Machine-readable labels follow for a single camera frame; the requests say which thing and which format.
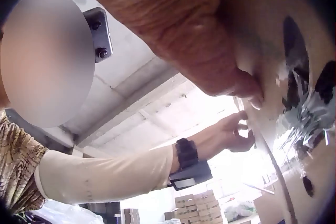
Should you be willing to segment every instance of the ceiling beam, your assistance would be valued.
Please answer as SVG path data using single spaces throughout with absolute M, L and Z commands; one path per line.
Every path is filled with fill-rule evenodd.
M 127 118 L 136 114 L 148 103 L 162 97 L 186 81 L 187 79 L 176 69 L 168 69 L 156 79 L 134 92 L 125 102 L 107 114 L 87 132 L 78 136 L 75 139 L 75 144 L 80 148 L 84 148 Z

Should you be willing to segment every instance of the ceiling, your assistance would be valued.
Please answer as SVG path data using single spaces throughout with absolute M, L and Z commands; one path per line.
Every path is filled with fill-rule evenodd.
M 96 0 L 73 1 L 81 11 L 103 8 Z M 236 110 L 231 97 L 205 95 L 107 14 L 112 57 L 96 64 L 80 111 L 60 127 L 39 128 L 44 135 L 109 157 L 156 147 Z

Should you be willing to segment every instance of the cardboard box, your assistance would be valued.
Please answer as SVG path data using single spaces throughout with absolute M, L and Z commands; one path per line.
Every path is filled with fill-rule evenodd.
M 193 198 L 196 205 L 203 205 L 216 200 L 212 190 L 206 191 L 201 194 L 196 194 L 193 196 Z
M 200 216 L 204 216 L 212 212 L 220 212 L 221 209 L 218 200 L 215 200 L 206 204 L 197 205 L 197 211 Z
M 181 221 L 181 224 L 201 224 L 201 219 L 199 216 L 190 217 L 188 219 L 182 219 L 180 221 Z
M 201 224 L 208 224 L 208 222 L 210 222 L 211 224 L 217 224 L 223 222 L 221 212 L 214 212 L 205 216 L 200 216 L 200 219 Z
M 172 212 L 165 212 L 165 220 L 171 220 L 171 219 L 176 219 L 177 218 L 177 212 L 172 211 Z
M 125 224 L 140 224 L 140 216 L 138 209 L 124 209 Z
M 198 216 L 197 207 L 196 206 L 187 206 L 183 208 L 179 208 L 176 210 L 178 219 L 189 219 L 190 217 Z
M 192 194 L 175 198 L 175 206 L 177 208 L 183 208 L 186 206 L 193 206 L 193 205 L 195 205 L 195 201 Z

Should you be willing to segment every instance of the plastic packaging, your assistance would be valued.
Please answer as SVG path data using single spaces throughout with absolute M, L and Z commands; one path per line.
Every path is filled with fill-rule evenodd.
M 181 224 L 180 219 L 170 219 L 170 220 L 166 220 L 164 222 L 160 222 L 158 224 Z
M 228 222 L 238 219 L 238 217 L 248 217 L 256 212 L 251 201 L 232 200 L 230 205 L 224 209 L 224 215 Z
M 104 224 L 102 217 L 90 210 L 55 200 L 48 200 L 41 209 L 31 212 L 53 224 Z
M 309 88 L 300 75 L 293 74 L 297 84 L 298 105 L 279 116 L 273 154 L 278 165 L 287 163 L 304 176 L 300 155 L 309 155 L 323 138 L 327 144 L 335 144 L 335 138 L 330 137 L 335 132 L 335 87 L 332 98 L 326 103 L 320 93 Z

